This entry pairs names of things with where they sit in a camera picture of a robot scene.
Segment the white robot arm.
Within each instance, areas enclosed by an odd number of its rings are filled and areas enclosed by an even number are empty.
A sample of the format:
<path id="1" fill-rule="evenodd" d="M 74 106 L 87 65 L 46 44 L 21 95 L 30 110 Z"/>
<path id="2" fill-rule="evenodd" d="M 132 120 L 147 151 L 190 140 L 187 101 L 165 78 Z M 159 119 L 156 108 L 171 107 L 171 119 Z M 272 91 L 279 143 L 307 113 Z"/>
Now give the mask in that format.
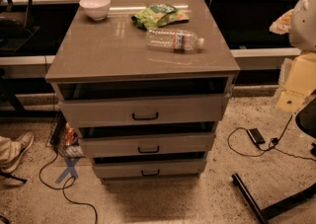
<path id="1" fill-rule="evenodd" d="M 316 0 L 299 0 L 295 7 L 274 21 L 270 31 L 288 34 L 289 42 L 300 50 L 293 60 L 283 64 L 276 106 L 284 112 L 296 112 L 316 90 Z"/>

